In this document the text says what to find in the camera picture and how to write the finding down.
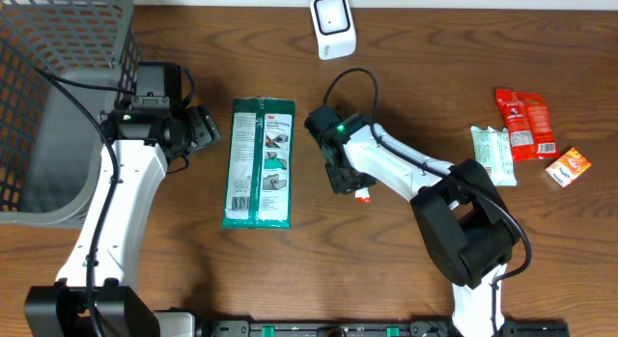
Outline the small orange white box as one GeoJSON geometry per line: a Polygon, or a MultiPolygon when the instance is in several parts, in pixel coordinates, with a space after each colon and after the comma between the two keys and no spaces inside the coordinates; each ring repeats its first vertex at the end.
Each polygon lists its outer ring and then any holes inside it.
{"type": "Polygon", "coordinates": [[[545,171],[561,187],[566,187],[591,167],[591,162],[577,149],[570,148],[545,171]]]}

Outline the dark green package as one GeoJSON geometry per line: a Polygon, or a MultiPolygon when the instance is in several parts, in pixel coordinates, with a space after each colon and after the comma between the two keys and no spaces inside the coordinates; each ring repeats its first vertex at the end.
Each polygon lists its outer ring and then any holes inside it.
{"type": "Polygon", "coordinates": [[[294,128],[293,100],[234,100],[223,228],[291,227],[294,128]]]}

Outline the red snack bag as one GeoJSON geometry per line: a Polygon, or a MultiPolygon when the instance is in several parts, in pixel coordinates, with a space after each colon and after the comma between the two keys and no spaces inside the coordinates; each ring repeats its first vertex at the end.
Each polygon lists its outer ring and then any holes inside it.
{"type": "Polygon", "coordinates": [[[560,156],[548,105],[538,94],[500,88],[494,94],[508,130],[514,161],[560,156]]]}

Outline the red stick sachet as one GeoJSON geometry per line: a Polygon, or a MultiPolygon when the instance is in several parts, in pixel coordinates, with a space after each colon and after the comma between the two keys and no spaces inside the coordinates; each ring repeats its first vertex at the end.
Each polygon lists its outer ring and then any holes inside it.
{"type": "Polygon", "coordinates": [[[357,189],[354,192],[354,199],[357,203],[368,204],[371,202],[371,196],[368,187],[357,189]]]}

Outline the light green wipes pack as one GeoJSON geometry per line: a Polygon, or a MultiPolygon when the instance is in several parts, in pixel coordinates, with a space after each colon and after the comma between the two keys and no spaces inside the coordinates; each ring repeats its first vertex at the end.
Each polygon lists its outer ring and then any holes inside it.
{"type": "Polygon", "coordinates": [[[516,186],[518,182],[507,129],[472,126],[470,132],[475,160],[487,171],[492,183],[495,186],[516,186]]]}

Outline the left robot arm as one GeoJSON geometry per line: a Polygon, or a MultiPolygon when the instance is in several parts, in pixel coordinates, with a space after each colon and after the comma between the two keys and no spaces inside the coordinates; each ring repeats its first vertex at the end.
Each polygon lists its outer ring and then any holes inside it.
{"type": "Polygon", "coordinates": [[[69,258],[51,286],[34,286],[24,304],[35,336],[206,336],[189,311],[152,311],[136,292],[139,251],[152,202],[175,158],[214,144],[221,133],[207,106],[194,106],[179,65],[141,62],[122,104],[98,121],[42,74],[86,117],[103,145],[97,186],[69,258]]]}

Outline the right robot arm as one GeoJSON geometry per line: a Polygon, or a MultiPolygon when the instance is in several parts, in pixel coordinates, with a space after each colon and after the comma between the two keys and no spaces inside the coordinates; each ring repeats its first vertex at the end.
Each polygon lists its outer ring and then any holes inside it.
{"type": "Polygon", "coordinates": [[[430,258],[453,285],[455,329],[462,336],[499,335],[501,282],[522,231],[486,170],[472,159],[454,165],[421,154],[369,117],[342,119],[327,105],[304,126],[323,154],[334,193],[383,183],[409,201],[430,258]]]}

